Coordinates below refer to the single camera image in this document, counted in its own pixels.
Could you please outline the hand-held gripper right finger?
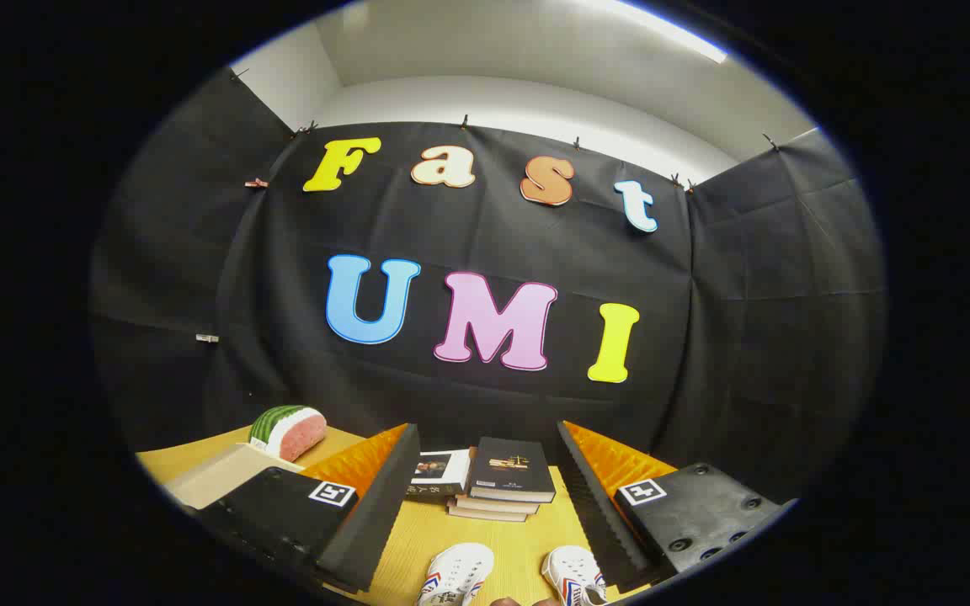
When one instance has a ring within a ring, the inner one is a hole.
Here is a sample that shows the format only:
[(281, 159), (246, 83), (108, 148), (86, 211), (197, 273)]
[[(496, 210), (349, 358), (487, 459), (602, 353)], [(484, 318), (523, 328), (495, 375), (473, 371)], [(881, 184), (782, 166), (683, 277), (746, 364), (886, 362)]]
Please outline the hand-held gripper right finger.
[(715, 465), (674, 468), (569, 421), (563, 483), (608, 586), (670, 584), (731, 555), (797, 505), (774, 502)]

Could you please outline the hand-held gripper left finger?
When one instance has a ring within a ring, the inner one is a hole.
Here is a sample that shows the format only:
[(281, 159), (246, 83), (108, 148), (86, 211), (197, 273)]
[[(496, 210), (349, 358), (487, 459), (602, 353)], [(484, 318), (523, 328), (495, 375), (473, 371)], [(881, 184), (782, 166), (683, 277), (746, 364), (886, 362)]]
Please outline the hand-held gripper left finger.
[(375, 434), (304, 471), (266, 465), (194, 511), (205, 529), (308, 587), (369, 589), (419, 456), (416, 423)]

